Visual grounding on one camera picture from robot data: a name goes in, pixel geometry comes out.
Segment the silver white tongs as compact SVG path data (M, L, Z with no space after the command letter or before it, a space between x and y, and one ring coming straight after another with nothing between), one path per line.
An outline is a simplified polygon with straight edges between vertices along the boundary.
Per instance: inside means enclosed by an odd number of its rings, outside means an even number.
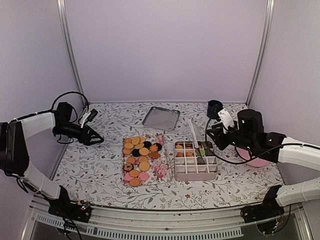
M200 133L200 130L198 129L196 125L196 121L193 118L190 118L188 120L188 125L193 137L193 145L196 155L196 162L198 165L207 165L208 164L208 157L212 157L213 154L208 147L207 142L205 141L204 137ZM205 156L201 156L200 149L205 150Z

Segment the orange leaf cookie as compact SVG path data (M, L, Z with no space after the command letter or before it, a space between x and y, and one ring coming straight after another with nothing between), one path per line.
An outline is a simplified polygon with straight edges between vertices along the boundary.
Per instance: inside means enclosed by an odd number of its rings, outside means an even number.
M184 150L184 149L185 149L184 143L183 143L183 142L177 142L177 143L175 144L175 149L176 149L176 150L179 150L179 151Z

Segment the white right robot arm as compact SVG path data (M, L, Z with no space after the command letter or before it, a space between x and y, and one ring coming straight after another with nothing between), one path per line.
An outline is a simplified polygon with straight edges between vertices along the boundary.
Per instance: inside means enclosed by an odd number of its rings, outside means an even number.
M313 170L320 169L320 148L295 140L282 133L264 131L262 114L253 109L238 112L237 120L221 107L207 110L209 119L218 123L207 128L209 136L219 150L229 145L248 151L249 163L262 159L272 163L294 164ZM278 208L295 203L318 200L320 198L320 179L292 185L275 185L267 191L258 213L262 218L269 218Z

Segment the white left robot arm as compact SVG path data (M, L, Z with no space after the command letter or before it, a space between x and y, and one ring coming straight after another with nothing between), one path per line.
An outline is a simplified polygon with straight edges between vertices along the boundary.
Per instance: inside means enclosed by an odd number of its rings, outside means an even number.
M26 141L52 131L54 136L65 136L85 146L104 142L104 138L88 126L98 114L96 109L88 110L79 123L71 121L72 112L72 105L60 102L55 110L35 112L0 124L0 169L7 177L15 178L25 192L33 190L45 197L63 217L70 217L75 211L68 191L32 163Z

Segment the green sandwich cookie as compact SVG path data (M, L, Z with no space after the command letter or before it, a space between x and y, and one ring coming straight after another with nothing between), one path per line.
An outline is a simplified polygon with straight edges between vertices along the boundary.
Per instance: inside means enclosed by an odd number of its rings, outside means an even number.
M199 152L200 152L200 155L201 155L201 156L205 156L205 155L206 155L206 152L205 152L204 149L200 149Z

